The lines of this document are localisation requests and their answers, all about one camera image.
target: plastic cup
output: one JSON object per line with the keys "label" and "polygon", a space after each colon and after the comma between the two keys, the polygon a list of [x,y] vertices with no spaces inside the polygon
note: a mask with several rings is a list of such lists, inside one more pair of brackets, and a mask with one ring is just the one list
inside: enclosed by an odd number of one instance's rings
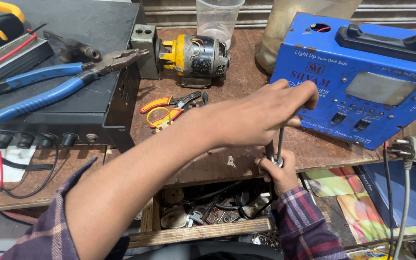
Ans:
{"label": "plastic cup", "polygon": [[197,0],[197,35],[215,37],[229,49],[243,3],[245,0]]}

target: hand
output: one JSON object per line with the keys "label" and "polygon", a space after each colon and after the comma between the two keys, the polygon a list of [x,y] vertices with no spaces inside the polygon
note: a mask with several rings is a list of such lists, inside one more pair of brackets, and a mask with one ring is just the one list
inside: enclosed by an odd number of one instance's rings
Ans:
{"label": "hand", "polygon": [[274,180],[274,190],[277,196],[290,191],[299,186],[298,177],[295,169],[295,156],[292,151],[282,149],[281,157],[283,159],[283,168],[278,167],[273,162],[264,158],[266,150],[261,148],[258,152],[258,158],[255,163],[262,169],[269,172]]}
{"label": "hand", "polygon": [[319,93],[312,81],[289,88],[281,79],[267,84],[247,97],[192,109],[184,121],[198,126],[213,147],[266,145],[283,126],[300,126],[294,114],[303,105],[316,107]]}

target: blue handle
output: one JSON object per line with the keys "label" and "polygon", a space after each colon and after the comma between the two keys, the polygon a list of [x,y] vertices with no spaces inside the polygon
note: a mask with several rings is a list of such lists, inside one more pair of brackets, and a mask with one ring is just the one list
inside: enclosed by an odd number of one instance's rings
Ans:
{"label": "blue handle", "polygon": [[92,71],[84,71],[82,75],[77,75],[60,86],[47,92],[31,97],[19,103],[0,109],[0,122],[8,121],[11,118],[23,113],[30,112],[37,108],[49,105],[53,102],[66,98],[90,81],[98,79],[99,76]]}
{"label": "blue handle", "polygon": [[12,78],[6,79],[6,83],[13,89],[20,88],[41,80],[47,80],[62,76],[76,75],[83,71],[82,62],[55,65],[46,68],[40,68],[26,73],[19,74]]}

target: blue pliers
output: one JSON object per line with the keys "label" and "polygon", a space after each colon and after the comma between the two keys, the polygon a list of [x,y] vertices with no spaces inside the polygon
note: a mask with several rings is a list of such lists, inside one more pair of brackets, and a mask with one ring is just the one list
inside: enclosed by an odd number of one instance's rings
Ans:
{"label": "blue pliers", "polygon": [[1,95],[41,80],[75,75],[65,83],[47,92],[0,109],[0,122],[8,121],[9,119],[23,113],[30,112],[66,98],[89,82],[97,80],[99,76],[103,76],[112,71],[127,68],[136,62],[142,55],[147,53],[149,53],[149,51],[138,49],[114,51],[102,56],[102,59],[98,62],[77,62],[55,65],[29,71],[6,80],[0,80]]}

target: black amplifier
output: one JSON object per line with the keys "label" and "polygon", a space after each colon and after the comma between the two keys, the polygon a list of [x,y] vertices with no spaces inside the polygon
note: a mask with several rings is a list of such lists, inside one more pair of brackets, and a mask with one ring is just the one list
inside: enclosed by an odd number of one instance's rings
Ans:
{"label": "black amplifier", "polygon": [[[91,0],[6,0],[25,15],[26,28],[43,29],[76,39],[98,49],[102,55],[129,48],[134,24],[145,24],[143,6],[138,3]],[[63,64],[60,49],[37,68]],[[53,89],[72,76],[41,81],[0,95],[0,109]],[[62,146],[113,145],[123,153],[134,146],[130,136],[131,120],[139,89],[136,64],[102,76],[73,95],[33,112],[0,123],[0,129],[49,134]],[[0,131],[0,145],[26,142],[26,136]],[[36,137],[32,145],[42,142]]]}

